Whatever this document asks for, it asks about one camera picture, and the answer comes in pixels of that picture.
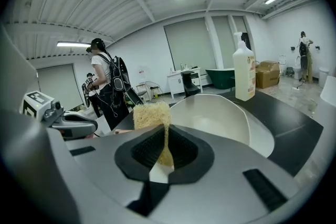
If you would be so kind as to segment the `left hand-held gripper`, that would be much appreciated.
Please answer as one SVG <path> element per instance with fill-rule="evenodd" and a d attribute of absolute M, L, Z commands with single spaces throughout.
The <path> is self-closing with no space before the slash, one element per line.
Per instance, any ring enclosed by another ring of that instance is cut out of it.
<path fill-rule="evenodd" d="M 63 121 L 55 122 L 64 112 L 58 100 L 44 93 L 32 91 L 24 95 L 22 114 L 34 117 L 46 127 L 52 126 L 63 137 L 85 137 L 97 130 L 97 122 L 80 113 L 65 114 Z"/>

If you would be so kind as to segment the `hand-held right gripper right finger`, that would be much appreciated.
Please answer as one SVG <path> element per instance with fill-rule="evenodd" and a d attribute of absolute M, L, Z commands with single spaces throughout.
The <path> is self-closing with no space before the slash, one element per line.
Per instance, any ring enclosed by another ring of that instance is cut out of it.
<path fill-rule="evenodd" d="M 235 140 L 184 126 L 186 131 L 206 141 L 214 151 L 214 163 L 196 183 L 172 185 L 149 215 L 157 223 L 248 223 L 269 214 L 244 172 L 260 171 L 290 200 L 299 187 L 284 169 Z"/>

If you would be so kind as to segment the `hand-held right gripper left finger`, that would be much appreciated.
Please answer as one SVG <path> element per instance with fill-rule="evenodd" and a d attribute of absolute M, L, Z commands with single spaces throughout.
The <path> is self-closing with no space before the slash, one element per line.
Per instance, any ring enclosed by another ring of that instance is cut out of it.
<path fill-rule="evenodd" d="M 142 182 L 124 176 L 114 161 L 116 149 L 155 128 L 126 134 L 65 142 L 48 128 L 57 167 L 75 203 L 77 223 L 166 223 L 159 215 L 144 217 L 127 205 L 139 199 Z"/>

